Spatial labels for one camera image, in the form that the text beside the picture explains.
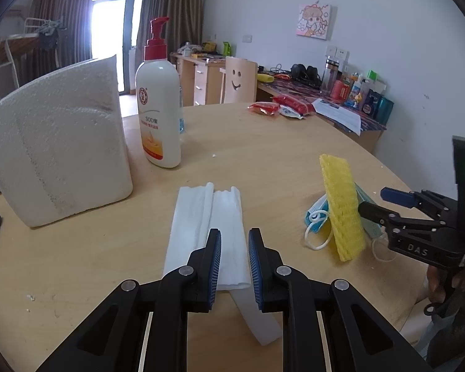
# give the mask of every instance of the white wall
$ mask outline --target white wall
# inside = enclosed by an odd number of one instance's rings
[[[295,35],[300,3],[205,0],[204,37],[236,45],[266,68],[323,69],[329,44],[373,69],[396,104],[376,156],[412,189],[456,197],[451,136],[465,136],[465,18],[452,0],[320,0],[333,5],[330,40]],[[244,34],[252,43],[242,43]]]

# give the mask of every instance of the floor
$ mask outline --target floor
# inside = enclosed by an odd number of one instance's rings
[[[119,103],[122,117],[138,114],[136,95],[121,95],[119,96]]]

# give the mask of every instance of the wooden chair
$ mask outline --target wooden chair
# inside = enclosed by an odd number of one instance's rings
[[[257,63],[242,58],[226,57],[223,103],[254,102],[257,96]]]

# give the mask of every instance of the cartoon girl picture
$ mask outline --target cartoon girl picture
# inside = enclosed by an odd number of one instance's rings
[[[329,25],[330,6],[313,5],[301,6],[298,28],[296,34],[309,38],[326,38],[327,27]]]

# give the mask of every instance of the paper towel roll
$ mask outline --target paper towel roll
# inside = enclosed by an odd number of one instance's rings
[[[74,64],[0,101],[0,188],[29,227],[131,194],[115,63]]]

